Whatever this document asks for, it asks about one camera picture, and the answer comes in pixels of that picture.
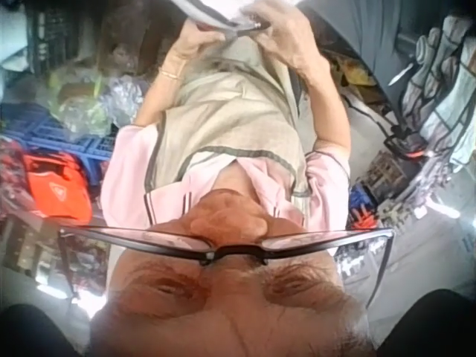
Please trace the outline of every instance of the eyeglasses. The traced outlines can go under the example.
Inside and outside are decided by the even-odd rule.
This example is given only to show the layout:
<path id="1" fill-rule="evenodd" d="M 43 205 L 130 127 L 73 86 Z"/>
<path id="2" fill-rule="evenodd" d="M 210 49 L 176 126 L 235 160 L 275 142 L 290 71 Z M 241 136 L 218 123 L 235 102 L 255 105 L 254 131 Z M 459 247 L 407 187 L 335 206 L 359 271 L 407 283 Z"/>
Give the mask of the eyeglasses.
<path id="1" fill-rule="evenodd" d="M 210 265 L 229 255 L 251 256 L 256 258 L 260 264 L 266 266 L 269 260 L 299 257 L 363 242 L 368 239 L 385 238 L 387 243 L 382 257 L 382 264 L 377 274 L 376 285 L 366 305 L 368 308 L 373 302 L 382 282 L 390 257 L 394 231 L 383 228 L 363 231 L 302 233 L 263 239 L 255 244 L 226 245 L 215 248 L 206 239 L 178 234 L 94 226 L 62 226 L 59 230 L 58 243 L 62 260 L 66 267 L 69 267 L 67 241 L 73 237 L 82 237 L 96 242 L 118 245 L 149 254 L 195 260 L 203 266 Z M 74 292 L 71 269 L 68 268 L 66 270 L 66 277 Z"/>

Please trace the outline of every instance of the red bag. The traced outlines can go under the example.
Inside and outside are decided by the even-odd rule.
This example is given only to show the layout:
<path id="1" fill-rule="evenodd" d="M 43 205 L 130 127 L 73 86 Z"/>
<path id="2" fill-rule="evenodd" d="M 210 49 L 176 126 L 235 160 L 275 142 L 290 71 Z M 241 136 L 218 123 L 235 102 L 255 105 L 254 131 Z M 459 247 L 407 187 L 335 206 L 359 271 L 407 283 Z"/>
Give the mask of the red bag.
<path id="1" fill-rule="evenodd" d="M 23 160 L 31 195 L 41 213 L 74 219 L 83 225 L 91 221 L 88 182 L 72 155 L 28 153 Z"/>

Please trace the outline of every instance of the beige apron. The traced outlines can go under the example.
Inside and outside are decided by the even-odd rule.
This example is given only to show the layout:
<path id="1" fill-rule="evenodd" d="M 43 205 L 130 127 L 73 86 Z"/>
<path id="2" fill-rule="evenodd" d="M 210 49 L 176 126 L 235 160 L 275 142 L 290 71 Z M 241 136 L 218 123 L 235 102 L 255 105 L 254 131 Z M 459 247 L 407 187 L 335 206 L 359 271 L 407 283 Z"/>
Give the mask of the beige apron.
<path id="1" fill-rule="evenodd" d="M 289 175 L 286 188 L 306 227 L 310 191 L 297 116 L 288 68 L 262 56 L 250 38 L 210 50 L 191 65 L 176 107 L 157 124 L 146 192 L 181 181 L 191 167 L 218 154 L 265 158 Z"/>

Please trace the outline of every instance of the wrist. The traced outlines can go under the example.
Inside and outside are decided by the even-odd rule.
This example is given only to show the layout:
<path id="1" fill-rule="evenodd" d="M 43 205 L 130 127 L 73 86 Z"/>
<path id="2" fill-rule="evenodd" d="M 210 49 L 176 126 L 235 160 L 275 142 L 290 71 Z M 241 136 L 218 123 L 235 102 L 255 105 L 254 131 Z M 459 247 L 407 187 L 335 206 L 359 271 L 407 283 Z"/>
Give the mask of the wrist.
<path id="1" fill-rule="evenodd" d="M 324 57 L 313 60 L 299 75 L 308 87 L 319 89 L 335 85 L 330 70 L 330 63 Z"/>
<path id="2" fill-rule="evenodd" d="M 188 59 L 179 56 L 179 54 L 173 48 L 171 48 L 167 53 L 161 68 L 168 73 L 176 75 L 177 77 L 182 77 L 189 62 L 190 61 Z"/>

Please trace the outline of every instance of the eyeglass frame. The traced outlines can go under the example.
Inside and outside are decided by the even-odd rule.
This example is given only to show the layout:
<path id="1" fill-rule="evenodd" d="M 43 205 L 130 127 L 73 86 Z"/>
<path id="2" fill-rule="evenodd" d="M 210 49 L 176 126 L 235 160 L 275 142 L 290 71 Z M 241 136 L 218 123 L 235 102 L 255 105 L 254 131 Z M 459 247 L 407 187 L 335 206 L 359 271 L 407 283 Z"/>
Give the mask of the eyeglass frame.
<path id="1" fill-rule="evenodd" d="M 192 236 L 185 236 L 181 234 L 169 234 L 166 232 L 153 232 L 153 233 L 163 233 L 167 235 L 177 236 L 178 238 L 184 237 L 188 239 L 196 239 L 202 241 L 210 246 L 209 251 L 194 251 L 179 247 L 171 247 L 166 245 L 160 245 L 154 242 L 139 242 L 134 239 L 127 239 L 119 236 L 115 236 L 112 234 L 105 234 L 95 230 L 101 229 L 110 229 L 114 230 L 117 229 L 122 231 L 136 231 L 136 232 L 148 232 L 145 230 L 138 230 L 138 229 L 128 229 L 128 228 L 110 228 L 110 227 L 100 227 L 100 226 L 66 226 L 61 225 L 59 226 L 58 230 L 58 246 L 59 251 L 61 254 L 62 261 L 65 263 L 65 275 L 68 280 L 68 284 L 73 292 L 74 297 L 77 296 L 77 293 L 74 289 L 74 285 L 72 283 L 72 275 L 71 269 L 69 269 L 69 258 L 68 253 L 66 251 L 65 246 L 65 239 L 72 236 L 82 236 L 85 238 L 89 238 L 99 242 L 105 242 L 112 245 L 118 245 L 123 248 L 132 249 L 135 251 L 141 251 L 144 253 L 149 254 L 156 254 L 165 257 L 176 257 L 186 260 L 195 260 L 198 261 L 202 266 L 208 266 L 228 255 L 248 255 L 251 257 L 256 258 L 261 265 L 267 266 L 268 260 L 279 260 L 279 259 L 286 259 L 286 258 L 293 258 L 293 257 L 300 257 L 307 254 L 318 253 L 319 251 L 327 251 L 328 249 L 332 248 L 339 248 L 344 245 L 354 244 L 357 242 L 362 242 L 367 239 L 378 238 L 378 237 L 386 237 L 387 242 L 385 244 L 385 250 L 382 257 L 382 263 L 380 265 L 379 272 L 377 274 L 376 285 L 368 302 L 366 303 L 365 307 L 368 309 L 372 302 L 375 299 L 375 296 L 379 290 L 379 287 L 382 283 L 385 269 L 387 268 L 387 263 L 390 258 L 390 253 L 393 245 L 393 238 L 395 237 L 395 231 L 391 228 L 377 228 L 368 231 L 356 231 L 355 234 L 350 236 L 345 236 L 342 238 L 332 239 L 327 242 L 310 242 L 301 246 L 291 247 L 291 248 L 283 248 L 283 249 L 269 249 L 263 247 L 260 242 L 255 244 L 241 244 L 241 245 L 225 245 L 218 248 L 213 248 L 213 246 L 204 240 L 199 239 L 199 237 L 192 237 Z M 343 234 L 348 234 L 352 231 L 327 231 L 327 232 L 304 232 L 300 234 L 287 234 L 283 236 L 272 237 L 272 239 L 286 239 L 286 238 L 298 238 L 303 235 L 309 234 L 325 234 L 325 233 L 333 233 L 338 234 L 342 232 Z"/>

